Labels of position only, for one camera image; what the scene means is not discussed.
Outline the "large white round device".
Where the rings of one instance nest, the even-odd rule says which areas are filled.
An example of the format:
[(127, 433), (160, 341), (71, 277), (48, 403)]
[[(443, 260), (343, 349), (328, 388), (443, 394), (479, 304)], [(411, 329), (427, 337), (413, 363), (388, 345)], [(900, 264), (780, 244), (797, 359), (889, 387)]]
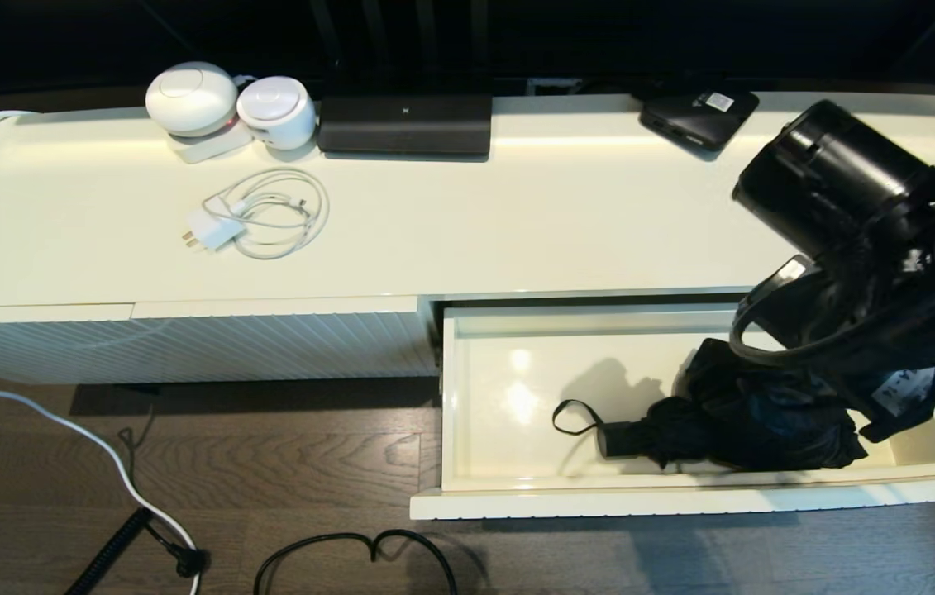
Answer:
[(239, 89), (232, 76), (210, 63), (173, 65), (147, 87), (147, 116), (170, 135), (199, 138), (236, 118)]

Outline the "black set-top box with label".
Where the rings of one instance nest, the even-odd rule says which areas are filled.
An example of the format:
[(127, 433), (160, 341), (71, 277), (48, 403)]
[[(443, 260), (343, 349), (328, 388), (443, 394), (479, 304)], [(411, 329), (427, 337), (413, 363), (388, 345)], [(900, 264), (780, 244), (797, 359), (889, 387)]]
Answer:
[(753, 92), (705, 89), (642, 102), (640, 123), (682, 145), (721, 152), (761, 105)]

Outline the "white fluted cabinet front panel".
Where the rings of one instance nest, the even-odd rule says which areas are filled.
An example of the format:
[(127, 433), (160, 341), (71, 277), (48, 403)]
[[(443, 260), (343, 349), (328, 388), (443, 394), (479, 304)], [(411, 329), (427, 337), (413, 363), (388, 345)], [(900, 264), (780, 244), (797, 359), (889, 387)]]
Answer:
[(416, 297), (138, 302), (165, 382), (437, 375)]

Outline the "black flat rectangular box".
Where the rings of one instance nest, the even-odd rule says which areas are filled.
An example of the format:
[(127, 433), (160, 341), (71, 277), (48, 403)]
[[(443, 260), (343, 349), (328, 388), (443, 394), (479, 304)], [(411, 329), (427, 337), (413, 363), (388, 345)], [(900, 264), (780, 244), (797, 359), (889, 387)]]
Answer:
[(487, 157), (493, 105), (487, 93), (326, 97), (317, 145), (336, 155)]

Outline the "white flat base box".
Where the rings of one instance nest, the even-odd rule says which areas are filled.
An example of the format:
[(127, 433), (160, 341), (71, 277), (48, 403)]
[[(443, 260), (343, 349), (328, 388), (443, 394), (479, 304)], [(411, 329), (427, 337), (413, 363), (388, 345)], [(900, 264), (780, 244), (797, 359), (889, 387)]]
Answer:
[(239, 120), (231, 120), (201, 136), (175, 135), (166, 133), (169, 147), (186, 164), (198, 164), (206, 159), (224, 155), (250, 144), (253, 135), (248, 126)]

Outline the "white tv cabinet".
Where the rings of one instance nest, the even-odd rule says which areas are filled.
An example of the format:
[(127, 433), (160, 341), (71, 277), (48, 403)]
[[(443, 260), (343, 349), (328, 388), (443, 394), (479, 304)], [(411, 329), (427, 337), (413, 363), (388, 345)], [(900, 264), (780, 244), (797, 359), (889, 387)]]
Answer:
[[(793, 249), (729, 193), (822, 94), (761, 92), (713, 161), (645, 131), (625, 95), (498, 98), (484, 162), (272, 155), (188, 165), (141, 107), (0, 123), (0, 378), (164, 382), (138, 302), (416, 297), (430, 302), (745, 293)], [(187, 247), (188, 214), (249, 174), (327, 189), (284, 259)]]

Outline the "small white round device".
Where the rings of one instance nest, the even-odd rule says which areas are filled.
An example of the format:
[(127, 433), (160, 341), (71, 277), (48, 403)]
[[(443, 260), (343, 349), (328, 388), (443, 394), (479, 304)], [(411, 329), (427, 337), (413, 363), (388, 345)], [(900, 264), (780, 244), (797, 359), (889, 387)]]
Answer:
[(272, 76), (247, 84), (236, 102), (239, 118), (271, 150), (297, 150), (318, 125), (312, 95), (300, 80)]

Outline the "black folding umbrella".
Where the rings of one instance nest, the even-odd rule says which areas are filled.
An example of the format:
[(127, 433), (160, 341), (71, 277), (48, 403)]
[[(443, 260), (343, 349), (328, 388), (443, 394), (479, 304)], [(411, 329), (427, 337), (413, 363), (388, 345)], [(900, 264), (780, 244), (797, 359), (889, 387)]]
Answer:
[(599, 454), (738, 472), (842, 469), (867, 456), (847, 407), (811, 374), (752, 363), (726, 341), (704, 340), (678, 385), (637, 421), (606, 422), (588, 409)]

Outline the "white fluted drawer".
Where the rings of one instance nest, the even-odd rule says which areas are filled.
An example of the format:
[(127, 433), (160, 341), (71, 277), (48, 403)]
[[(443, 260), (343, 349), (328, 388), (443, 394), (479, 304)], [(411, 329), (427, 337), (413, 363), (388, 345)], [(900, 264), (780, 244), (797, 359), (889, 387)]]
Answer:
[(844, 469), (735, 472), (605, 459), (589, 409), (636, 421), (674, 392), (731, 302), (455, 307), (443, 316), (441, 478), (412, 520), (732, 515), (935, 502), (933, 419)]

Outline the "white charger plug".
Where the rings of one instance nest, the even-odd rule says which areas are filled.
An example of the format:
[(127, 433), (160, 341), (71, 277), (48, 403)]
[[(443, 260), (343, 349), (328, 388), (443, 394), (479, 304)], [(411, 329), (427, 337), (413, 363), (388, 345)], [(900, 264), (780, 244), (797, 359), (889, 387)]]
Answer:
[(206, 208), (196, 208), (186, 219), (188, 230), (181, 236), (187, 247), (219, 251), (232, 244), (246, 230), (244, 223), (229, 217), (214, 215)]

